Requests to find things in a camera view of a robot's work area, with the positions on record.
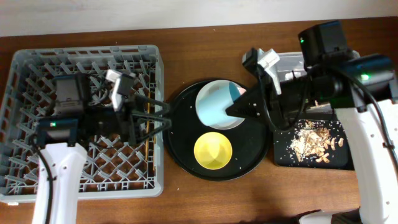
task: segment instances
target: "cable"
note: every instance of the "cable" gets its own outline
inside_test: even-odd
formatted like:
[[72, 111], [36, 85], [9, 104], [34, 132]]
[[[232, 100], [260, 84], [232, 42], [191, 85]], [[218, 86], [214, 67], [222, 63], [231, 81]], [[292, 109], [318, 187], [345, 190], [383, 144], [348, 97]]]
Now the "cable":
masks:
[[50, 166], [47, 163], [47, 161], [45, 160], [43, 154], [40, 152], [40, 150], [36, 147], [35, 143], [33, 142], [33, 138], [34, 138], [34, 134], [31, 135], [29, 137], [28, 143], [32, 146], [33, 151], [35, 151], [37, 153], [37, 155], [39, 155], [40, 159], [43, 162], [43, 165], [45, 167], [45, 170], [47, 171], [47, 175], [48, 180], [49, 180], [49, 200], [47, 202], [47, 213], [45, 216], [45, 224], [49, 224], [50, 223], [50, 219], [51, 219], [51, 211], [52, 211], [52, 198], [53, 198], [53, 177], [52, 177], [52, 173], [50, 170]]
[[392, 155], [393, 155], [393, 158], [394, 158], [394, 162], [396, 164], [396, 167], [398, 168], [398, 156], [397, 156], [397, 153], [394, 150], [395, 146], [393, 145], [393, 143], [392, 143], [392, 141], [390, 139], [390, 136], [388, 134], [386, 121], [384, 119], [384, 116], [383, 116], [383, 113], [381, 111], [381, 108], [380, 108], [379, 104], [377, 103], [376, 99], [373, 97], [372, 93], [358, 79], [349, 76], [346, 72], [340, 70], [339, 68], [336, 68], [336, 67], [325, 67], [325, 68], [329, 69], [329, 70], [331, 70], [333, 72], [336, 72], [336, 73], [340, 74], [341, 76], [345, 77], [348, 81], [350, 81], [351, 83], [353, 83], [356, 86], [358, 86], [358, 88], [361, 89], [362, 92], [369, 98], [369, 100], [373, 104], [374, 108], [376, 109], [377, 115], [379, 116], [379, 119], [380, 119], [382, 135], [384, 137], [384, 140], [386, 141], [385, 147], [390, 149], [390, 151], [392, 152]]
[[286, 127], [280, 128], [278, 126], [276, 126], [271, 119], [271, 116], [269, 115], [269, 111], [268, 111], [268, 106], [267, 106], [267, 102], [265, 100], [265, 90], [264, 90], [264, 86], [262, 85], [262, 80], [261, 80], [261, 72], [260, 68], [257, 68], [257, 80], [258, 80], [258, 84], [259, 84], [259, 88], [260, 88], [260, 92], [261, 92], [261, 98], [263, 100], [263, 111], [264, 111], [264, 116], [266, 118], [266, 121], [268, 122], [269, 125], [272, 126], [273, 129], [275, 129], [275, 131], [288, 131], [292, 128], [295, 127], [295, 124], [297, 123], [297, 121], [299, 120], [300, 115], [303, 113], [303, 110], [305, 108], [305, 99], [307, 96], [307, 90], [308, 90], [308, 84], [309, 84], [309, 80], [310, 80], [310, 75], [307, 75], [307, 81], [305, 82], [305, 86], [303, 89], [303, 94], [302, 94], [302, 99], [301, 99], [301, 104], [300, 104], [300, 108], [297, 111], [297, 114], [294, 118], [294, 120]]

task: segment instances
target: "white backdrop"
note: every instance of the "white backdrop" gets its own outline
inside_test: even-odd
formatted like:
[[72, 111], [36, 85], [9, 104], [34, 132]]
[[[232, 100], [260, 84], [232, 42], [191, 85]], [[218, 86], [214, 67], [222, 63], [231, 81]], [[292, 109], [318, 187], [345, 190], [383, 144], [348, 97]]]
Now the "white backdrop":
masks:
[[0, 0], [0, 36], [398, 16], [398, 0]]

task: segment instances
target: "brown table surface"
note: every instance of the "brown table surface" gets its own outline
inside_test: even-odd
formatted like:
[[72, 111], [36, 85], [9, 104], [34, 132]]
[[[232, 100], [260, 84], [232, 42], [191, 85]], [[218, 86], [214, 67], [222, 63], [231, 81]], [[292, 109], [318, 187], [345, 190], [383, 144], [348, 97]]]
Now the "brown table surface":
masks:
[[[320, 21], [183, 29], [129, 30], [0, 38], [0, 94], [19, 49], [154, 44], [165, 65], [165, 98], [204, 78], [251, 86], [242, 65], [251, 47], [300, 51], [297, 34]], [[380, 53], [398, 62], [398, 17], [343, 20], [348, 45], [361, 55]], [[165, 152], [164, 191], [156, 198], [78, 202], [77, 223], [237, 223], [289, 217], [310, 210], [359, 207], [353, 171], [277, 167], [272, 151], [244, 177], [210, 182], [179, 168]], [[2, 223], [30, 223], [34, 204], [0, 203]]]

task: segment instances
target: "yellow bowl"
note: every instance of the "yellow bowl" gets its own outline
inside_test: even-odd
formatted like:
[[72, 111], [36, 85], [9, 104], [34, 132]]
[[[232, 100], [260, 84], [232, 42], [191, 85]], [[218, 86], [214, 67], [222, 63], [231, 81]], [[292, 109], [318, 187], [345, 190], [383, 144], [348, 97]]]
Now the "yellow bowl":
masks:
[[195, 159], [206, 169], [223, 168], [232, 157], [232, 145], [227, 137], [210, 132], [198, 138], [193, 148]]

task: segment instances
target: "plastic crate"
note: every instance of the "plastic crate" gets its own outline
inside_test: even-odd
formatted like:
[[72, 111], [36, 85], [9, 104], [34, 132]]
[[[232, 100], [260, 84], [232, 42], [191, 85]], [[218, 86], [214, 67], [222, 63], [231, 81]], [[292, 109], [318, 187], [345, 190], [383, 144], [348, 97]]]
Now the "plastic crate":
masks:
[[[95, 92], [102, 81], [96, 77], [105, 75], [109, 68], [139, 76], [132, 94], [150, 92], [151, 98], [164, 100], [164, 65], [154, 45], [19, 50], [14, 54], [0, 110], [1, 202], [35, 200], [38, 157], [26, 142], [46, 107], [56, 99], [50, 80], [63, 72], [87, 73], [90, 88]], [[91, 104], [108, 97], [103, 91], [93, 96]], [[90, 144], [79, 199], [156, 197], [162, 193], [162, 133], [150, 139], [147, 161], [144, 144], [129, 146], [118, 135], [95, 136], [95, 141], [114, 148]]]

